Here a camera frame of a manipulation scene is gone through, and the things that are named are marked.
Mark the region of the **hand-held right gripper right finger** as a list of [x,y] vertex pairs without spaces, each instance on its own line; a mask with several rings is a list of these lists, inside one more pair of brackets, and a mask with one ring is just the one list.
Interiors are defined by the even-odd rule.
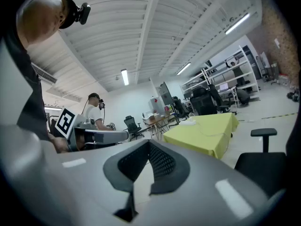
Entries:
[[174,192],[152,195],[134,219],[136,226],[270,226],[281,200],[268,197],[224,162],[180,146],[161,143],[190,165],[186,181]]

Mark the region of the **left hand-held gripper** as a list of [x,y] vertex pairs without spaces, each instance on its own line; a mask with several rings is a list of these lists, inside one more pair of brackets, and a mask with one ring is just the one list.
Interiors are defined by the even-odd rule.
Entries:
[[78,151],[76,132],[84,131],[86,143],[118,143],[129,138],[127,131],[96,130],[95,121],[64,108],[55,128],[66,138],[70,151]]

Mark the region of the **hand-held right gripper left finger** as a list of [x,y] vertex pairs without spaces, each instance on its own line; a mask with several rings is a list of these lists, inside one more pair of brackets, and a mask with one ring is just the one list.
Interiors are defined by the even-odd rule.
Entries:
[[50,153],[70,225],[149,225],[149,209],[135,213],[134,183],[118,169],[120,158],[147,144],[145,139],[90,151]]

